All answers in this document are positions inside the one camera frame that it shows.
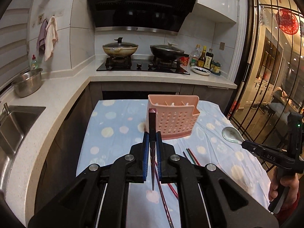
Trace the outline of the dark red chopstick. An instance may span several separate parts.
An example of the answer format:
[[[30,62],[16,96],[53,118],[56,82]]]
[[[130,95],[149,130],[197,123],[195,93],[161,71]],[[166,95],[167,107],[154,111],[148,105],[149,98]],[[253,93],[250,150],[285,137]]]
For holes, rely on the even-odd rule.
[[[150,165],[151,165],[151,188],[155,188],[155,150],[156,150],[156,109],[149,108],[148,110],[148,125],[149,125],[149,146],[150,146]]]

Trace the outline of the green chopstick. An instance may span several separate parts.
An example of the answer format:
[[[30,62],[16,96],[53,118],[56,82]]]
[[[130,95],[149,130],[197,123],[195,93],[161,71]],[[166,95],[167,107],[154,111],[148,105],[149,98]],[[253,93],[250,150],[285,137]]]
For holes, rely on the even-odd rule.
[[[197,158],[195,157],[195,155],[193,154],[193,152],[190,150],[190,148],[187,148],[187,152],[188,152],[190,158],[192,159],[193,163],[195,165],[201,166],[201,164],[199,163],[199,161],[197,160]]]

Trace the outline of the bright red chopstick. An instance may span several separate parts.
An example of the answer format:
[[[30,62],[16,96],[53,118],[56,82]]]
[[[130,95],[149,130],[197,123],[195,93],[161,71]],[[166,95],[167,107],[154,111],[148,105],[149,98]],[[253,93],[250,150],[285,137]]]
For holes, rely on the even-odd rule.
[[[178,199],[179,199],[178,194],[177,194],[176,190],[173,188],[172,184],[168,183],[167,185],[168,185],[168,187],[170,188],[171,192],[172,192],[172,193],[174,194],[174,196],[176,197],[176,199],[178,200]]]

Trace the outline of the pink perforated utensil basket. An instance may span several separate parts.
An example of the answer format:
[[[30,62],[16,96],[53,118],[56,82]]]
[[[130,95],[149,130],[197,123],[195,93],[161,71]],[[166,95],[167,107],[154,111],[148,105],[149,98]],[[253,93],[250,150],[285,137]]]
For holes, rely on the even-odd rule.
[[[163,139],[189,136],[200,115],[196,95],[149,95],[148,109],[156,110],[156,131]]]

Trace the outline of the white plate with food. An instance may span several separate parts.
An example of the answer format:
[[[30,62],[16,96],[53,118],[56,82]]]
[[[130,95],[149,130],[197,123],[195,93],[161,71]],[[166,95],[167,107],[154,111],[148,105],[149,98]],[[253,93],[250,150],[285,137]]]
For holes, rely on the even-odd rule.
[[[202,75],[202,76],[209,76],[210,75],[210,71],[207,70],[207,69],[204,69],[202,67],[198,67],[198,66],[192,66],[191,67],[191,70],[194,72],[194,73],[197,73],[199,75]]]

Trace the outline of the black wok with lid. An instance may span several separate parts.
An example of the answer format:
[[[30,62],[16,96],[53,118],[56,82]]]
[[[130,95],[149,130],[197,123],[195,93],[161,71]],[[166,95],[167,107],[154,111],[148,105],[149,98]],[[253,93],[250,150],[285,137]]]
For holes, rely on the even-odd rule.
[[[157,58],[177,59],[184,54],[182,49],[168,45],[151,45],[150,50]]]

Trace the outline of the yellow cap sauce bottle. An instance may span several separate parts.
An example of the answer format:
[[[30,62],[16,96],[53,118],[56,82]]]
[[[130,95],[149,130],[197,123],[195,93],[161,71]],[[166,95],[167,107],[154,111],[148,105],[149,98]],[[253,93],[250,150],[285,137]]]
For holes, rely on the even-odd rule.
[[[206,50],[207,50],[207,47],[206,46],[203,46],[203,50],[201,52],[201,56],[198,60],[198,63],[197,63],[197,66],[198,67],[203,67],[205,65],[205,60],[206,60]]]

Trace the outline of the clear oil bottle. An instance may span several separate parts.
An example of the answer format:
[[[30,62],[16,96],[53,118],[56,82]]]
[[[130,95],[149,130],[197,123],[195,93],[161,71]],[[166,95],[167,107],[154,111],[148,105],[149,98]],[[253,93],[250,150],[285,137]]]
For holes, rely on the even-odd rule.
[[[201,47],[199,44],[197,44],[194,51],[192,51],[190,54],[190,63],[189,63],[190,67],[194,67],[197,65],[200,56],[201,56]]]

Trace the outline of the beige wok with lid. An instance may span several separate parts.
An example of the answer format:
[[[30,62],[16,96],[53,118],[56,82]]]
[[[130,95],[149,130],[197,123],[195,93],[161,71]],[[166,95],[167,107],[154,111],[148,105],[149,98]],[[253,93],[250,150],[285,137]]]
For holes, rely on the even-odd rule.
[[[137,51],[139,47],[137,44],[134,43],[123,42],[122,37],[119,37],[114,40],[114,43],[108,43],[103,45],[104,52],[112,58],[130,57]]]

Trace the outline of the black range hood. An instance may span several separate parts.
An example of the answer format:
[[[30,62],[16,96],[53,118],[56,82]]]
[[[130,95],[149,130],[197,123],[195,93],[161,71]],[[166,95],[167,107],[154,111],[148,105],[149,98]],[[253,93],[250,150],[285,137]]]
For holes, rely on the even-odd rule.
[[[88,0],[95,28],[178,34],[197,0]]]

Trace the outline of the stainless steel sink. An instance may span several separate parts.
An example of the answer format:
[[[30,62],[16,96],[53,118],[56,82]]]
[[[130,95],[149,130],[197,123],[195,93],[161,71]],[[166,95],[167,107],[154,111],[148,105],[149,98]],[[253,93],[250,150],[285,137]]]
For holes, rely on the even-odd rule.
[[[1,195],[6,195],[7,183],[20,145],[45,107],[8,105],[10,115],[0,128]]]

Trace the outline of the green dish soap bottle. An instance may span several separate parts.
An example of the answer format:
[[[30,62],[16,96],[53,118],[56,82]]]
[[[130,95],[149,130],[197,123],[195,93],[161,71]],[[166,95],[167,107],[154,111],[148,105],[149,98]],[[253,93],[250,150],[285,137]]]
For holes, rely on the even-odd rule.
[[[32,60],[31,60],[31,63],[30,63],[30,69],[31,69],[31,70],[35,70],[35,69],[37,69],[37,68],[39,68],[39,64],[38,64],[38,61],[37,61],[37,59],[36,59],[36,56],[33,55],[33,56],[32,56]]]

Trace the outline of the red paper window decoration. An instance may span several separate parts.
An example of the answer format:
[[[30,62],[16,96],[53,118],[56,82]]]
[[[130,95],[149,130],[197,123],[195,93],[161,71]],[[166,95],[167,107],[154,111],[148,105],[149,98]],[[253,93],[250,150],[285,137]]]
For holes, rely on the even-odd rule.
[[[299,24],[295,14],[288,9],[279,9],[276,14],[279,28],[287,35],[294,35],[299,30]]]

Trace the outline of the white hanging towel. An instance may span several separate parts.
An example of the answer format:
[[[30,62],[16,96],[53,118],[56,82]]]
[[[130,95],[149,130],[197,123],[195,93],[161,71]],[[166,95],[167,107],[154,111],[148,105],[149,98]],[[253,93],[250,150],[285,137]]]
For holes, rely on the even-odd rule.
[[[57,32],[57,21],[54,16],[52,16],[46,26],[45,35],[45,61],[48,61],[54,52],[54,45],[58,41]]]

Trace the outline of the wall power outlet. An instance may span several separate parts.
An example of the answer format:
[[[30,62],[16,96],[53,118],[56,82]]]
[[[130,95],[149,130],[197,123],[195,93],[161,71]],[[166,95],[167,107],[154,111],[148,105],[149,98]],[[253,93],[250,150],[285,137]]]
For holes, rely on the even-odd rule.
[[[221,43],[219,44],[219,49],[220,49],[221,51],[223,51],[223,50],[225,49],[225,43],[224,43],[224,42],[221,42]]]

